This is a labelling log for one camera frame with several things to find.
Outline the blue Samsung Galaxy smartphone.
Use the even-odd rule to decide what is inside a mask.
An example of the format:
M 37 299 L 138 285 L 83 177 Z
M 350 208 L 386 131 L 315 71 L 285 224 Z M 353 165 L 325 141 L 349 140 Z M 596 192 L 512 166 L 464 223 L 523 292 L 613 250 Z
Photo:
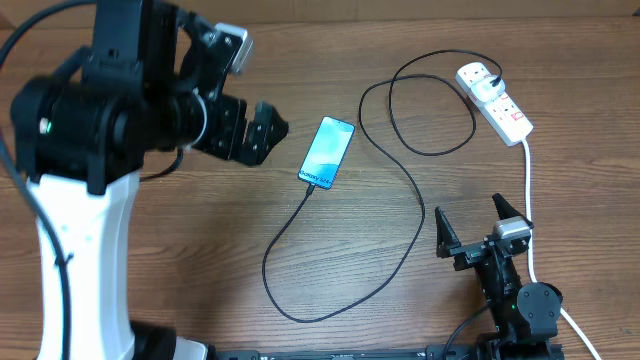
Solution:
M 351 123 L 325 116 L 298 172 L 298 178 L 331 189 L 355 133 Z

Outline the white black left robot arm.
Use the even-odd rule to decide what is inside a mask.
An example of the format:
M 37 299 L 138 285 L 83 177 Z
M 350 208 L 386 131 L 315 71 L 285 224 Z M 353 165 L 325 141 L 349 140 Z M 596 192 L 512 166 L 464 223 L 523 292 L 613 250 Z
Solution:
M 36 216 L 42 359 L 212 359 L 213 345 L 131 321 L 129 223 L 150 151 L 247 166 L 288 133 L 276 109 L 223 92 L 249 32 L 164 1 L 99 1 L 90 45 L 14 98 L 1 160 Z

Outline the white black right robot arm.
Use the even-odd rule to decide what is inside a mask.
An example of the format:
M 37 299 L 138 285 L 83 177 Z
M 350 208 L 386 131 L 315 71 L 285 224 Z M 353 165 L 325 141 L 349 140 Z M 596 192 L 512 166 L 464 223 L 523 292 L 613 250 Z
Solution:
M 429 359 L 562 359 L 558 335 L 562 292 L 544 282 L 524 284 L 513 258 L 529 250 L 532 221 L 499 193 L 492 196 L 499 220 L 492 233 L 473 244 L 459 241 L 443 210 L 435 209 L 436 255 L 451 258 L 457 271 L 475 271 L 486 304 L 450 335 L 444 345 L 426 348 Z M 457 336 L 471 322 L 490 312 L 495 331 L 480 334 L 472 345 L 455 346 Z

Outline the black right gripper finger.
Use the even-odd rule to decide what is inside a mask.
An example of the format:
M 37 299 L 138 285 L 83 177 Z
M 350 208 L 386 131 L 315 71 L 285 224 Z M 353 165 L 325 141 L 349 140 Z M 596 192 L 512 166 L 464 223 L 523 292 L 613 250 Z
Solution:
M 500 193 L 493 194 L 492 200 L 500 220 L 521 217 L 530 228 L 534 227 L 533 222 L 516 210 Z
M 461 247 L 461 243 L 440 207 L 435 208 L 435 220 L 437 229 L 436 255 L 439 258 L 452 257 Z

